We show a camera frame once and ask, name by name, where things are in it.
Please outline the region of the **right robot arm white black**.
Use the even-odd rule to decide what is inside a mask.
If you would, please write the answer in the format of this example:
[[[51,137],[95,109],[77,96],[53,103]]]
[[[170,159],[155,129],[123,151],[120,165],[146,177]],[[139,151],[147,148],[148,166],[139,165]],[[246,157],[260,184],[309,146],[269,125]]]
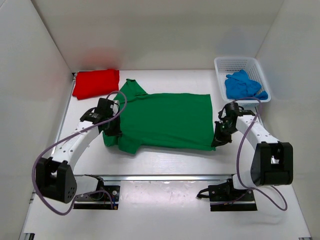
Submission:
[[[232,134],[243,134],[236,157],[236,174],[232,183],[224,187],[224,195],[229,200],[236,200],[244,189],[256,189],[261,186],[284,186],[293,182],[293,146],[281,142],[272,136],[258,121],[258,115],[246,110],[236,102],[226,104],[218,113],[215,122],[214,148],[232,142]],[[248,140],[254,149],[249,168],[240,170],[241,148]]]

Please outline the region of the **green t shirt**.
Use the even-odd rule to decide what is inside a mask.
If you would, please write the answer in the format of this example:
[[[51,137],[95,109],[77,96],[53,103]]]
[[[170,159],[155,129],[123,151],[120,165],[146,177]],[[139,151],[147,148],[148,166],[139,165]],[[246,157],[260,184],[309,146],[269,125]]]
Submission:
[[[134,79],[127,79],[116,95],[120,136],[103,133],[106,147],[136,154],[141,146],[214,151],[213,107],[209,94],[148,94]]]

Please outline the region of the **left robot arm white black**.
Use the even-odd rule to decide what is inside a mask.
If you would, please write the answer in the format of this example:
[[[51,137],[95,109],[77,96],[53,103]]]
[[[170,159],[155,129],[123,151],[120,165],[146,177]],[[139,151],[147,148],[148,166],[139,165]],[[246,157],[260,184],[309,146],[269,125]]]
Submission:
[[[55,152],[37,157],[32,167],[32,184],[42,199],[68,204],[76,195],[88,193],[93,199],[104,195],[105,187],[99,180],[85,176],[77,181],[73,170],[90,143],[101,133],[117,137],[121,134],[120,114],[124,107],[118,100],[100,98],[97,106],[88,109],[79,119],[74,132],[58,141]]]

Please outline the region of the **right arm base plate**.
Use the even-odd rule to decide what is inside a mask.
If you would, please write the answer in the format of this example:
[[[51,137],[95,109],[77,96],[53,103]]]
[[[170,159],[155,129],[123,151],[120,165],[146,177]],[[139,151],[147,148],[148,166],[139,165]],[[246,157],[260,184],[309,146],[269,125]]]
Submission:
[[[235,189],[231,177],[211,183],[198,192],[196,198],[208,199],[211,212],[254,212],[257,211],[252,190]]]

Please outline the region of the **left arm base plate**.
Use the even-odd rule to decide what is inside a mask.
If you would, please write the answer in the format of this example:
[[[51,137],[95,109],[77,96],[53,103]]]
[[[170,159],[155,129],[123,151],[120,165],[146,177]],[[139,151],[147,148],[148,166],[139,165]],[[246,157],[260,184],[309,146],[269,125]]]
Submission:
[[[78,196],[75,198],[73,208],[75,210],[118,210],[121,186],[112,184],[103,185],[102,188],[111,198],[103,192]]]

